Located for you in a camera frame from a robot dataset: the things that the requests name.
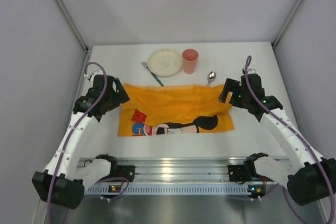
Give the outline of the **orange cartoon print cloth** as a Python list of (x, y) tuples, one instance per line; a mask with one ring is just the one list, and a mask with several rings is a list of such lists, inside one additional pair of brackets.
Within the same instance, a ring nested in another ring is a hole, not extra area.
[(207, 87), (124, 85), (130, 100), (122, 105), (118, 135), (220, 133), (234, 129), (231, 105), (219, 101), (223, 85)]

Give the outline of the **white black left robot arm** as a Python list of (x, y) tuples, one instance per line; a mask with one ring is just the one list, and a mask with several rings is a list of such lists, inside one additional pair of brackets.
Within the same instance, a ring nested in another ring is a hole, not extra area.
[(80, 152), (102, 117), (130, 100), (118, 78), (96, 73), (89, 80), (93, 86), (76, 100), (68, 129), (53, 158), (32, 177), (42, 201), (68, 209), (81, 204), (90, 186), (118, 174), (118, 161), (108, 154), (99, 154), (92, 163), (77, 169)]

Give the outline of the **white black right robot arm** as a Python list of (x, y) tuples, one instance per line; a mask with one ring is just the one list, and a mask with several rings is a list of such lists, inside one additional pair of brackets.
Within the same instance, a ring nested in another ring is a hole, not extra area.
[(252, 114), (270, 132), (291, 162), (288, 167), (266, 153), (251, 154), (244, 161), (250, 178), (267, 177), (275, 181), (300, 206), (334, 196), (335, 159), (326, 159), (305, 140), (279, 100), (273, 95), (265, 95), (258, 74), (246, 74), (240, 80), (226, 79), (219, 101), (228, 101)]

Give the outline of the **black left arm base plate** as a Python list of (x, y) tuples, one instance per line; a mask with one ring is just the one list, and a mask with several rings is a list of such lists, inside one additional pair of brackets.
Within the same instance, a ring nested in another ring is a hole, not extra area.
[(126, 178), (129, 182), (133, 182), (135, 177), (135, 166), (118, 165), (117, 177), (123, 177)]

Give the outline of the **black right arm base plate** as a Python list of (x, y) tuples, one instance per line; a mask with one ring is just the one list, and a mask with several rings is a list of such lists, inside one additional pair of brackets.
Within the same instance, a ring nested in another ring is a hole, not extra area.
[(250, 177), (244, 165), (228, 165), (227, 168), (230, 182), (242, 185), (250, 181)]

